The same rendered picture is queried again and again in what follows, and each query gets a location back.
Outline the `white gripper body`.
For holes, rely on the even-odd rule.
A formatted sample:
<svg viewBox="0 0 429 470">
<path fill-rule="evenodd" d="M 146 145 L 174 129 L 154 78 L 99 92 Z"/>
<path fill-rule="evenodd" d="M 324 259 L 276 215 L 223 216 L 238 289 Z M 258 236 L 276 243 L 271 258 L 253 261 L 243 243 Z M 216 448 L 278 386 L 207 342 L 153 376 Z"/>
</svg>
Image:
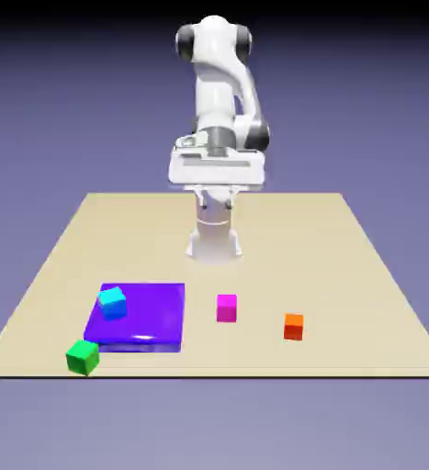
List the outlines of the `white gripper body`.
<svg viewBox="0 0 429 470">
<path fill-rule="evenodd" d="M 226 150 L 209 156 L 206 147 L 173 147 L 168 179 L 173 185 L 261 187 L 265 181 L 265 155 L 260 151 Z"/>
</svg>

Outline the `small magenta cube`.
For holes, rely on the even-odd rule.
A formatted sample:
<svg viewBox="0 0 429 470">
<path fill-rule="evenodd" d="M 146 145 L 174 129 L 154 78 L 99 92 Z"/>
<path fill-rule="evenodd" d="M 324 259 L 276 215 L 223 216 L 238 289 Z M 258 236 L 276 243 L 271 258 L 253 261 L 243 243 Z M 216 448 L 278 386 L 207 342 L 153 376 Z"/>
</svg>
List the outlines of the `small magenta cube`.
<svg viewBox="0 0 429 470">
<path fill-rule="evenodd" d="M 237 296 L 233 294 L 217 295 L 216 319 L 218 322 L 237 320 Z"/>
</svg>

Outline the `small cyan cube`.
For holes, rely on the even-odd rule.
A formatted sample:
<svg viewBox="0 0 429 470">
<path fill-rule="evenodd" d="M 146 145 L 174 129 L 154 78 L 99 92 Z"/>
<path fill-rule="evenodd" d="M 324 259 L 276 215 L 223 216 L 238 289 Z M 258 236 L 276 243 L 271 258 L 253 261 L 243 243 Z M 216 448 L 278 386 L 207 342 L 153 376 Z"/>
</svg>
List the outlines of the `small cyan cube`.
<svg viewBox="0 0 429 470">
<path fill-rule="evenodd" d="M 101 290 L 97 303 L 105 320 L 121 319 L 127 315 L 127 299 L 119 286 Z"/>
</svg>

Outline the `small orange cube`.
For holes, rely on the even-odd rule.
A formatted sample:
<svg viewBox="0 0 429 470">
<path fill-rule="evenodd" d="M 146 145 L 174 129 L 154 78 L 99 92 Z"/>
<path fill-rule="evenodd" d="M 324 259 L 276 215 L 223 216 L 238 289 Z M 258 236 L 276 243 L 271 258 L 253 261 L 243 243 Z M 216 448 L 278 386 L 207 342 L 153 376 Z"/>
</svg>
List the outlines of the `small orange cube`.
<svg viewBox="0 0 429 470">
<path fill-rule="evenodd" d="M 287 313 L 284 320 L 283 337 L 289 341 L 301 341 L 303 337 L 304 317 L 297 313 Z"/>
</svg>

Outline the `small green cube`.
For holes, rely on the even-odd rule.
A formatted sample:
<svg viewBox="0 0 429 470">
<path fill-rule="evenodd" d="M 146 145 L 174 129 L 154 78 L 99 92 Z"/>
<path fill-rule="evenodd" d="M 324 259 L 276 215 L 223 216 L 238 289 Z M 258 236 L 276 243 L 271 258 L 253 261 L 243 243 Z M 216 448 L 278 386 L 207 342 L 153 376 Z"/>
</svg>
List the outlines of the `small green cube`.
<svg viewBox="0 0 429 470">
<path fill-rule="evenodd" d="M 65 354 L 68 370 L 79 375 L 90 375 L 99 364 L 97 343 L 79 340 Z"/>
</svg>

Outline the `large purple box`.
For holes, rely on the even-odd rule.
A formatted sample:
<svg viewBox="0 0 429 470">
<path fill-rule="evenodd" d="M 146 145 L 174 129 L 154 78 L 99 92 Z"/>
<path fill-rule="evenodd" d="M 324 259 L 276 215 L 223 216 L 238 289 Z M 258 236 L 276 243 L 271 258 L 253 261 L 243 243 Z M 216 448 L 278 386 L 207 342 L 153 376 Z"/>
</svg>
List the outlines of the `large purple box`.
<svg viewBox="0 0 429 470">
<path fill-rule="evenodd" d="M 119 286 L 127 299 L 127 315 L 105 320 L 97 297 L 84 339 L 109 353 L 178 353 L 183 339 L 183 283 L 104 283 L 100 291 Z"/>
</svg>

